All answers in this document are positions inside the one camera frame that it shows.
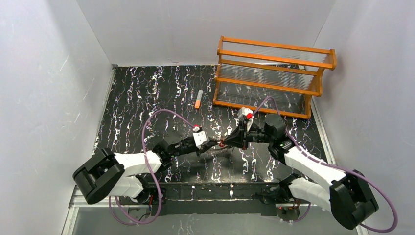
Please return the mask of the black key tag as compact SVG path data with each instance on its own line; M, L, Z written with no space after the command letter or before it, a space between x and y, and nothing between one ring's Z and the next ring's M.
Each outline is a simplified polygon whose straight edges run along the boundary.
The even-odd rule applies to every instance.
M231 127L228 127L227 128L227 131L226 131L227 136L229 136L231 134L231 132L232 132L232 128Z

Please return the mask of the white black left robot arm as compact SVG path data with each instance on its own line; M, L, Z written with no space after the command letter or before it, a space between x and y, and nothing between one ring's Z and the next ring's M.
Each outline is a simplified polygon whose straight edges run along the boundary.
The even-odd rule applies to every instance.
M102 148L77 168L72 178L90 205L107 196L139 200L143 195L155 194L157 189L148 186L138 175L163 172L171 167L174 157L193 152L200 155L217 144L218 141L212 138L200 146L193 137L177 143L162 140L147 155L114 153L109 148Z

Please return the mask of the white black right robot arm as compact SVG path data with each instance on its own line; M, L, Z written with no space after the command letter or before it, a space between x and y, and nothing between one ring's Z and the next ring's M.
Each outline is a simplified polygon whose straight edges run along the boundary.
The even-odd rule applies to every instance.
M242 115L238 127L220 143L241 149L250 143L268 144L275 160L302 173L280 181L279 188L285 198L302 199L328 210L346 229L354 229L379 209L359 171L345 173L328 167L325 161L296 146L278 114L268 114L263 127L253 123L251 113Z

